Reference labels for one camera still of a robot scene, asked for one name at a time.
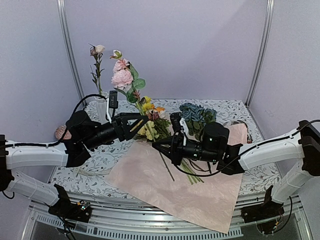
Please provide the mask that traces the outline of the pink peony flower stem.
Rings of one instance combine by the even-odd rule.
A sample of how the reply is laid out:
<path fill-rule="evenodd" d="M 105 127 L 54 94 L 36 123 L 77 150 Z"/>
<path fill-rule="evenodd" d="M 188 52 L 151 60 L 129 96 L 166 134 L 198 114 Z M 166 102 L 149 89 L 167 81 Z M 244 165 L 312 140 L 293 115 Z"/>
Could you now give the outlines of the pink peony flower stem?
<path fill-rule="evenodd" d="M 113 67 L 113 76 L 111 78 L 111 83 L 114 89 L 122 93 L 126 97 L 127 102 L 131 105 L 134 105 L 136 108 L 136 102 L 138 101 L 138 98 L 143 97 L 140 94 L 140 90 L 142 90 L 146 86 L 146 81 L 143 78 L 139 77 L 139 73 L 134 68 L 133 64 L 123 57 L 123 54 L 120 50 L 114 50 L 110 58 L 115 59 L 115 64 Z M 146 138 L 139 137 L 138 132 L 137 137 L 139 139 L 144 139 L 147 141 Z"/>

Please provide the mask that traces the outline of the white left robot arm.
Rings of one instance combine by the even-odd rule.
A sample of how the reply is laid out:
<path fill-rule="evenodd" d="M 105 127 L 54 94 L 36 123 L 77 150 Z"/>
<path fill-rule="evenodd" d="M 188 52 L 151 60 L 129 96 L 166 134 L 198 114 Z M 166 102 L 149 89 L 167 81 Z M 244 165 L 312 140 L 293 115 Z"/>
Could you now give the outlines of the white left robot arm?
<path fill-rule="evenodd" d="M 71 139 L 54 143 L 18 143 L 0 137 L 0 189 L 14 192 L 54 206 L 63 216 L 74 213 L 74 205 L 63 187 L 41 182 L 19 171 L 22 167 L 58 166 L 74 168 L 82 166 L 91 152 L 114 140 L 131 140 L 148 122 L 139 113 L 120 113 L 111 122 L 101 124 L 92 121 L 84 110 L 73 113 L 66 122 Z"/>

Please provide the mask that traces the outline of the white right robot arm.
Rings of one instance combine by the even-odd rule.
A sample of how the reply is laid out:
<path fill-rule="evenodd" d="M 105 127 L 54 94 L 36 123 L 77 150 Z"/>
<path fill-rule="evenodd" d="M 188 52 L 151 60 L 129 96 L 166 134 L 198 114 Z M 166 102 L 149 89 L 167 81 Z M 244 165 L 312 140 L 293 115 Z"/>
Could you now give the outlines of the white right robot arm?
<path fill-rule="evenodd" d="M 320 175 L 320 133 L 312 123 L 303 120 L 296 129 L 281 136 L 250 144 L 228 144 L 230 130 L 220 123 L 207 124 L 201 141 L 189 139 L 175 124 L 171 137 L 156 141 L 152 147 L 170 159 L 178 168 L 183 159 L 216 165 L 216 173 L 228 176 L 242 174 L 257 166 L 296 159 L 297 163 L 274 185 L 259 206 L 262 218 L 269 218 L 289 196 L 311 178 Z"/>

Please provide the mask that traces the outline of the pink flower bouquet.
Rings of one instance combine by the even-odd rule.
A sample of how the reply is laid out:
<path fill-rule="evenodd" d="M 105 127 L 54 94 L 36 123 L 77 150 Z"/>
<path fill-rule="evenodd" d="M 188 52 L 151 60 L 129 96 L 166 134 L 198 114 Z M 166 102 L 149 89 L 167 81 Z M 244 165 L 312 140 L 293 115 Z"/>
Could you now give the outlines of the pink flower bouquet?
<path fill-rule="evenodd" d="M 138 131 L 138 136 L 155 142 L 172 136 L 169 127 L 171 122 L 167 119 L 166 109 L 155 106 L 148 96 L 138 98 L 135 107 L 140 114 L 148 117 L 148 122 Z"/>

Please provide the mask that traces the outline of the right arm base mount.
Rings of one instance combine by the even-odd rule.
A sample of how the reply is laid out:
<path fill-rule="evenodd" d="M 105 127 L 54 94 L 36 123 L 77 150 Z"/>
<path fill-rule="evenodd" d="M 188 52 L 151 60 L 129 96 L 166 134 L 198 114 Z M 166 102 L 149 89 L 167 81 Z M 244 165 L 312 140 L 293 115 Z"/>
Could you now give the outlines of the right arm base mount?
<path fill-rule="evenodd" d="M 261 204 L 243 207 L 241 209 L 241 217 L 245 223 L 265 220 L 272 217 L 277 217 L 285 213 L 283 203 L 273 202 L 271 185 L 265 192 L 264 201 Z"/>

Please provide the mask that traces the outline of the pink wrapping paper sheet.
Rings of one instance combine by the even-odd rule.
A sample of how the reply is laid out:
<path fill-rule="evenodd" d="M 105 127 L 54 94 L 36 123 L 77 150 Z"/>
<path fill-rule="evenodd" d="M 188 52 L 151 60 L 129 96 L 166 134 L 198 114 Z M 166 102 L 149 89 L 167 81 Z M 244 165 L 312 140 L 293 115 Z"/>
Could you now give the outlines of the pink wrapping paper sheet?
<path fill-rule="evenodd" d="M 191 184 L 150 144 L 134 141 L 105 179 L 111 186 L 165 213 L 226 234 L 242 178 L 242 174 L 218 173 Z"/>

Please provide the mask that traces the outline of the blue flower bunch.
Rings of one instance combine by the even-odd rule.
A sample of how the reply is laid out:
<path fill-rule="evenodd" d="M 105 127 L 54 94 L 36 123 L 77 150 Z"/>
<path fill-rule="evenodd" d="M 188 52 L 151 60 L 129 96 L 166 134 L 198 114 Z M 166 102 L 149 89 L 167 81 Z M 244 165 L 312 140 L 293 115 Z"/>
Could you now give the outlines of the blue flower bunch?
<path fill-rule="evenodd" d="M 215 122 L 217 117 L 216 110 L 189 102 L 182 104 L 179 110 L 186 122 L 189 135 L 198 141 L 202 140 L 205 126 Z"/>

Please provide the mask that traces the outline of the dusty mauve rose stem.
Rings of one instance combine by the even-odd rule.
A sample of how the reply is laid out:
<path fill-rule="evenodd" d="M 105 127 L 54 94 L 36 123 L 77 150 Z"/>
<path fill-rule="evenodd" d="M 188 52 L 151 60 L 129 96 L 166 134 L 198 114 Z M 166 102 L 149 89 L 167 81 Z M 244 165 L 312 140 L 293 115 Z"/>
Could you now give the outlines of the dusty mauve rose stem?
<path fill-rule="evenodd" d="M 101 95 L 103 90 L 101 87 L 101 73 L 104 70 L 103 68 L 101 68 L 101 63 L 103 60 L 103 54 L 105 51 L 105 47 L 101 44 L 99 45 L 93 45 L 93 44 L 89 44 L 90 45 L 90 56 L 94 58 L 95 63 L 93 64 L 93 66 L 95 67 L 95 69 L 93 69 L 92 66 L 90 66 L 90 74 L 92 76 L 92 81 L 95 84 L 95 87 L 98 91 L 98 93 Z"/>

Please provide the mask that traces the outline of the cream printed ribbon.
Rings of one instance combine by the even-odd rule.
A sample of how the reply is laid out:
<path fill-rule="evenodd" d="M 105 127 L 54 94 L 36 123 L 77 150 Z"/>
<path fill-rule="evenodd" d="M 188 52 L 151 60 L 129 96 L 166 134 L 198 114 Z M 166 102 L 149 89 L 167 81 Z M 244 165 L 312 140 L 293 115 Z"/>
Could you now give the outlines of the cream printed ribbon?
<path fill-rule="evenodd" d="M 84 170 L 80 167 L 75 167 L 74 168 L 74 173 L 75 175 L 83 175 L 83 176 L 87 176 L 87 177 L 91 177 L 91 176 L 105 176 L 108 175 L 111 172 L 112 168 L 108 168 L 105 170 L 95 170 L 95 171 L 90 171 L 90 170 Z"/>

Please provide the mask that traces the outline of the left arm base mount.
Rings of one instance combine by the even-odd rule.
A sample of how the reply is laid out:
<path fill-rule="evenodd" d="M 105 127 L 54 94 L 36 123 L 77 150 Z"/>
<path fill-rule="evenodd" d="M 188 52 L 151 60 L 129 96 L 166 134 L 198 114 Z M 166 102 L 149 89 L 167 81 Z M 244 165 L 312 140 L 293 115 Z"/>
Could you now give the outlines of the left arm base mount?
<path fill-rule="evenodd" d="M 62 219 L 88 223 L 92 214 L 91 203 L 86 200 L 72 203 L 62 186 L 57 184 L 53 186 L 57 189 L 58 201 L 53 206 L 48 207 L 48 213 Z"/>

